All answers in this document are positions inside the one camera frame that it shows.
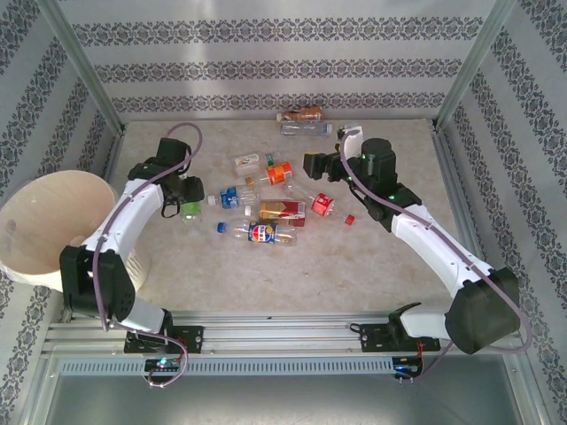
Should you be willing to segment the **brown tea bottle white cap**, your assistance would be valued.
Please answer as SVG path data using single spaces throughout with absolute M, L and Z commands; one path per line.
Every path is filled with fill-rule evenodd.
M 284 121 L 322 121 L 322 108 L 317 105 L 305 106 L 286 112 L 279 112 L 276 115 L 277 122 Z

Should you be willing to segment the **blue label bottle white cap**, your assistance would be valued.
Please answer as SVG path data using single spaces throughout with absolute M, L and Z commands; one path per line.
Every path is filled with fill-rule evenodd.
M 209 205 L 217 205 L 223 209 L 231 210 L 254 205 L 260 195 L 258 191 L 248 185 L 229 186 L 218 192 L 208 195 L 206 201 Z

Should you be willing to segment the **red gold label bottle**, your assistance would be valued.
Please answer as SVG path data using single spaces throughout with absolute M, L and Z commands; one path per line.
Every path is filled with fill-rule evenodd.
M 306 204 L 290 199 L 261 200 L 252 205 L 246 205 L 245 216 L 260 222 L 292 227 L 304 227 L 306 224 Z

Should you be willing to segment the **aluminium frame post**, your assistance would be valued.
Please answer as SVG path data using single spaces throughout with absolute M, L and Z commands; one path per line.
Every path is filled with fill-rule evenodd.
M 106 93 L 95 67 L 92 65 L 71 24 L 63 13 L 58 0 L 35 0 L 41 13 L 58 38 L 75 71 L 83 80 L 107 124 L 115 131 L 124 128 L 111 98 Z
M 517 0 L 494 1 L 492 10 L 480 28 L 478 37 L 463 61 L 460 71 L 440 106 L 439 113 L 433 120 L 436 131 L 440 131 L 451 120 L 454 110 L 467 91 L 473 77 L 478 72 L 493 41 L 500 33 L 516 2 Z

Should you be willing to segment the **orange label bottle brown cap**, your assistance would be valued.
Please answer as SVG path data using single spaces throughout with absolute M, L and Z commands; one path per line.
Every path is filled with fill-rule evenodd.
M 289 161 L 285 161 L 268 166 L 257 175 L 246 177 L 245 183 L 253 187 L 275 186 L 290 180 L 292 177 L 293 167 Z

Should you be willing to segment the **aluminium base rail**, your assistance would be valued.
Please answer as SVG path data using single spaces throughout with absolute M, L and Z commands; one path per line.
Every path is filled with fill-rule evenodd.
M 385 313 L 199 313 L 177 311 L 174 324 L 201 326 L 201 354 L 219 357 L 347 356 L 361 353 L 356 324 L 382 324 Z M 48 327 L 41 354 L 122 355 L 126 332 L 107 332 L 98 321 L 75 315 Z

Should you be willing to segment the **white plastic bin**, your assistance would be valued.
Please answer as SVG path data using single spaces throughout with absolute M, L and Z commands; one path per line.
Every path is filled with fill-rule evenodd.
M 91 236 L 119 199 L 102 178 L 83 171 L 56 172 L 29 182 L 0 208 L 0 270 L 15 282 L 63 292 L 61 252 Z M 150 265 L 137 241 L 127 262 L 136 293 Z

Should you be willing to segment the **blue yellow label bottle blue cap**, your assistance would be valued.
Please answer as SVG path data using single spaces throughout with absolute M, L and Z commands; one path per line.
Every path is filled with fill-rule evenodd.
M 268 245 L 293 246 L 298 239 L 294 227 L 246 219 L 219 222 L 216 231 L 248 243 Z

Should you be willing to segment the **aluminium side rail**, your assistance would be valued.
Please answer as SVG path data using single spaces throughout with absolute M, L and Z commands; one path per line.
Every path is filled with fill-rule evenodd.
M 128 130 L 127 125 L 123 125 L 121 127 L 121 129 L 118 131 L 118 133 L 114 137 L 113 144 L 111 146 L 111 149 L 108 152 L 107 159 L 106 159 L 106 162 L 105 162 L 104 173 L 103 173 L 103 179 L 107 183 L 109 183 L 111 181 L 112 177 L 114 176 L 116 163 L 117 163 L 118 158 L 120 156 L 120 150 L 121 150 L 122 144 L 124 142 L 124 138 L 125 138 L 125 135 L 127 133 L 127 130 Z
M 443 182 L 447 190 L 449 204 L 454 215 L 458 240 L 469 252 L 484 260 L 485 255 L 482 252 L 480 242 L 477 238 L 472 215 L 466 203 L 453 157 L 447 146 L 447 140 L 436 130 L 431 132 L 431 136 L 438 157 Z

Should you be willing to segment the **small white label bottle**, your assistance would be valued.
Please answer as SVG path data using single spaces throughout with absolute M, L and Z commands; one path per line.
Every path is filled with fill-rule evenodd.
M 259 153 L 246 153 L 233 157 L 230 164 L 237 177 L 247 177 L 260 171 L 262 156 Z

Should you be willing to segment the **red label bottle red cap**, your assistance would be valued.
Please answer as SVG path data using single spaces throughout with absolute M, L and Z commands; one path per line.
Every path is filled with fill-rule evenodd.
M 283 188 L 287 195 L 303 201 L 306 204 L 306 208 L 318 216 L 339 220 L 347 226 L 352 226 L 355 222 L 355 217 L 351 213 L 340 209 L 336 204 L 336 200 L 324 192 L 305 189 L 292 181 L 285 183 Z

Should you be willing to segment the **clear bottle silver label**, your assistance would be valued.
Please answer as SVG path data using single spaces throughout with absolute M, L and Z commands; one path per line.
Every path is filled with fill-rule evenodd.
M 323 121 L 285 121 L 280 134 L 286 136 L 325 136 L 332 132 L 332 125 Z

